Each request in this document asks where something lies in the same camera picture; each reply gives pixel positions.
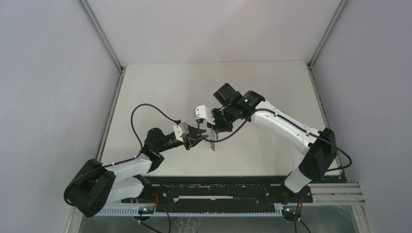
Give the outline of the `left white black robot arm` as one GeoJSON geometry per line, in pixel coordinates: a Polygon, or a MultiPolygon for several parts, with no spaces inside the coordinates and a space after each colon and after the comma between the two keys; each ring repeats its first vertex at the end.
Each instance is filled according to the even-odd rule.
{"type": "Polygon", "coordinates": [[[131,159],[107,165],[88,160],[64,191],[64,201],[86,217],[96,215],[107,204],[127,198],[147,202],[152,190],[143,174],[156,170],[164,161],[162,152],[179,146],[190,150],[207,138],[206,130],[183,122],[164,134],[159,128],[148,131],[141,151],[131,159]]]}

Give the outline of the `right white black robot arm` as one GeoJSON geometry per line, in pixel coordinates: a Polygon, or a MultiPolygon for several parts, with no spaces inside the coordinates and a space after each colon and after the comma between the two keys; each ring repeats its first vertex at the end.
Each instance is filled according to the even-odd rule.
{"type": "Polygon", "coordinates": [[[303,156],[299,166],[282,183],[281,197],[293,202],[300,191],[312,181],[318,181],[329,171],[337,156],[336,138],[329,128],[318,130],[293,119],[274,107],[262,95],[248,91],[244,95],[225,83],[214,94],[221,108],[200,105],[194,108],[197,124],[206,122],[215,133],[235,134],[233,123],[243,120],[274,132],[292,144],[303,156]]]}

